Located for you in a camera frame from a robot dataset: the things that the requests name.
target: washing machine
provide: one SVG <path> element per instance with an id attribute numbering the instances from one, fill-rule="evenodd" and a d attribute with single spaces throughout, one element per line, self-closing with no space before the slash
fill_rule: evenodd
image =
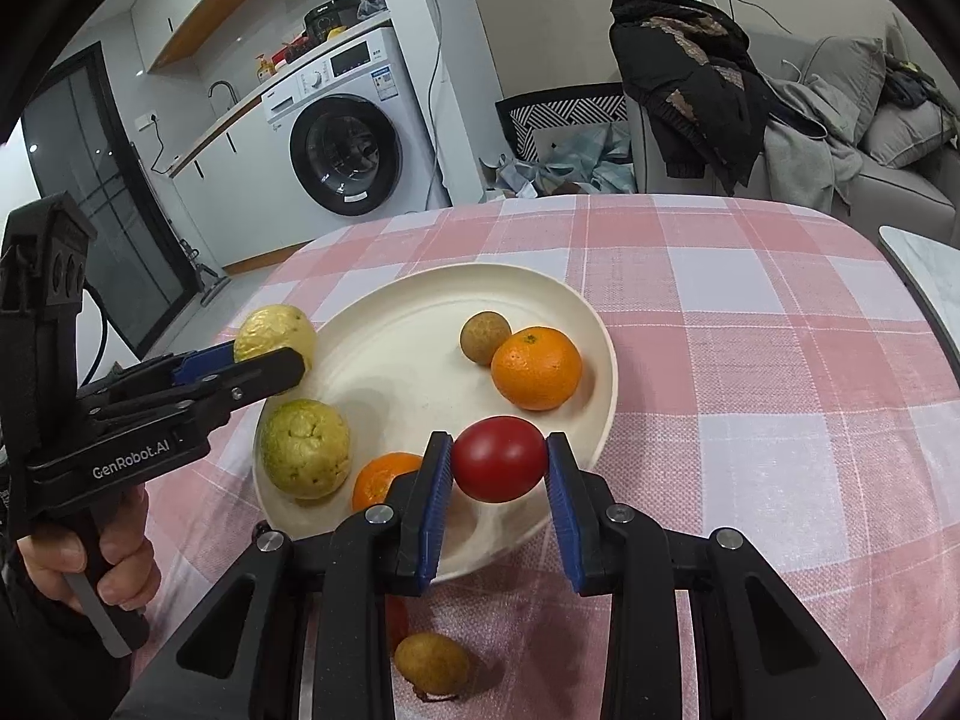
<path id="1" fill-rule="evenodd" d="M 304 65 L 263 106 L 288 156 L 283 205 L 304 234 L 450 204 L 390 26 Z"/>

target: glass door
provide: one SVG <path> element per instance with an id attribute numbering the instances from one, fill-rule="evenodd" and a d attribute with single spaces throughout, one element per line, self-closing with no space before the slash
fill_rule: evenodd
<path id="1" fill-rule="evenodd" d="M 88 281 L 143 357 L 198 280 L 124 132 L 99 43 L 47 74 L 24 111 L 23 133 L 40 194 L 68 191 L 97 228 Z"/>

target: faucet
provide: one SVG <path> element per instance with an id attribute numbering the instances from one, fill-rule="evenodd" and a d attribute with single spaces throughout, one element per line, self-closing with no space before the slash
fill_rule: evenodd
<path id="1" fill-rule="evenodd" d="M 214 81 L 213 84 L 210 86 L 208 93 L 206 93 L 208 98 L 213 99 L 213 90 L 216 89 L 218 86 L 226 86 L 227 90 L 229 90 L 229 93 L 230 93 L 230 99 L 233 100 L 233 105 L 237 105 L 237 103 L 239 102 L 239 100 L 237 100 L 237 93 L 236 93 L 236 90 L 232 87 L 232 85 L 230 85 L 229 81 Z"/>

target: table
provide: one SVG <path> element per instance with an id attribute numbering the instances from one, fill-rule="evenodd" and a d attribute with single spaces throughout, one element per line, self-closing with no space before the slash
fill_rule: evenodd
<path id="1" fill-rule="evenodd" d="M 904 279 L 960 380 L 960 251 L 895 227 L 880 228 L 880 250 Z"/>
<path id="2" fill-rule="evenodd" d="M 620 397 L 597 464 L 661 525 L 746 533 L 891 720 L 912 720 L 960 656 L 960 389 L 916 303 L 875 247 L 808 209 L 704 196 L 507 200 L 374 221 L 312 242 L 248 312 L 286 302 L 316 324 L 414 271 L 528 266 L 603 317 Z M 259 406 L 210 455 L 149 485 L 164 579 L 142 666 L 247 546 Z M 596 718 L 608 599 L 572 594 L 553 533 L 410 603 L 414 630 L 485 667 L 467 702 L 399 717 Z M 685 716 L 696 716 L 680 603 Z"/>

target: tiled floor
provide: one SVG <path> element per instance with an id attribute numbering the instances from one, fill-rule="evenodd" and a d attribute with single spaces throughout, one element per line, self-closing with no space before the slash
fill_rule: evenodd
<path id="1" fill-rule="evenodd" d="M 184 352 L 207 348 L 213 344 L 217 334 L 227 326 L 237 312 L 260 287 L 275 268 L 261 268 L 248 274 L 234 276 L 222 292 L 205 308 L 188 306 L 184 312 L 195 312 L 184 327 L 174 330 L 168 338 L 161 338 L 150 350 L 148 357 L 160 354 Z"/>

